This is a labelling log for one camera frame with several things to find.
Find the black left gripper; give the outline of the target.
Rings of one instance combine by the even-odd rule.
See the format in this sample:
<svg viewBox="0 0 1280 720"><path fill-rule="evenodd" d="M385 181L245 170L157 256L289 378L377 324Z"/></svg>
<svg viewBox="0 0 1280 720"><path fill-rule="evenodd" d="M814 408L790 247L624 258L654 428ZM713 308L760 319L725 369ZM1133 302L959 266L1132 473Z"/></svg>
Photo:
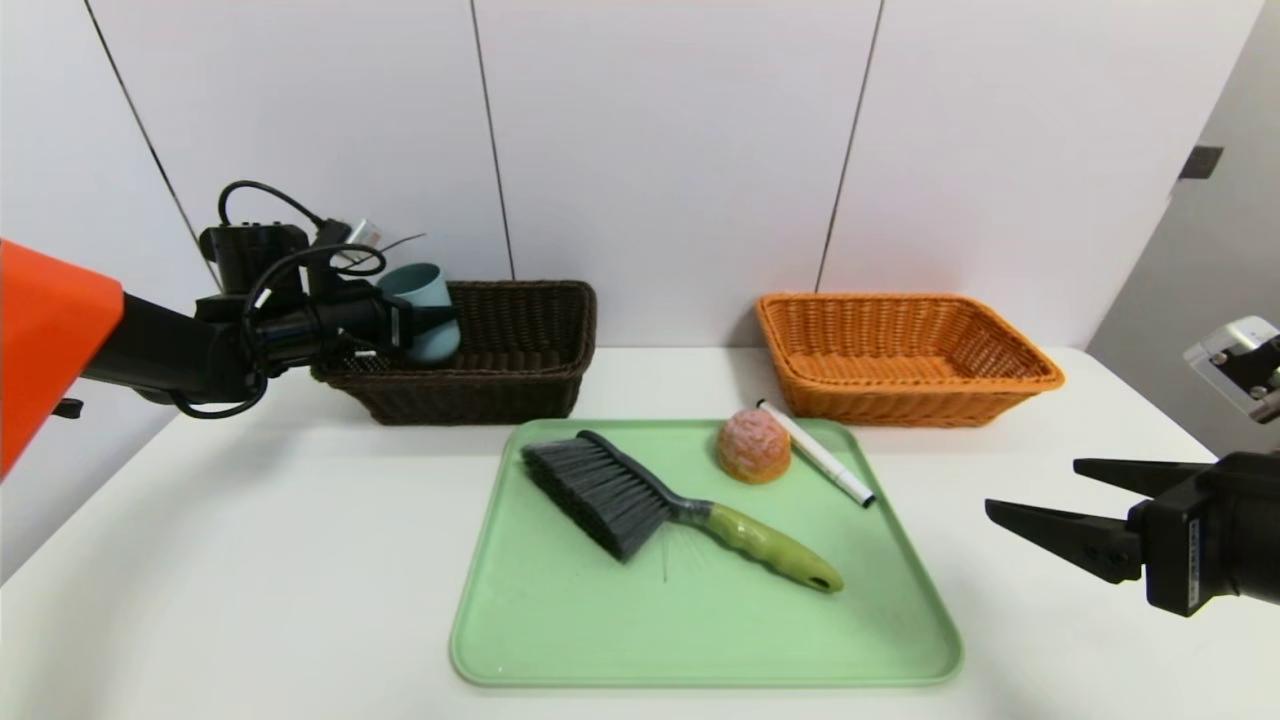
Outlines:
<svg viewBox="0 0 1280 720"><path fill-rule="evenodd" d="M325 299L316 302L324 346L334 352L394 355L413 337L456 323L451 306L410 306L384 293Z"/></svg>

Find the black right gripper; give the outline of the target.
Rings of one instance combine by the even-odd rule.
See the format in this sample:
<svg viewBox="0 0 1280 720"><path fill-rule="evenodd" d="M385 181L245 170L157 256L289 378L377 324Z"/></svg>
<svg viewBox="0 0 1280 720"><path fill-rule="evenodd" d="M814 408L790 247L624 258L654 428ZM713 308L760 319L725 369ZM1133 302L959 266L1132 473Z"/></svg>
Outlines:
<svg viewBox="0 0 1280 720"><path fill-rule="evenodd" d="M1137 582L1151 605L1189 618L1219 596L1279 601L1277 456L1216 464L1079 457L1073 470L1152 501L1144 548L1126 520L988 498L987 518L1111 584Z"/></svg>

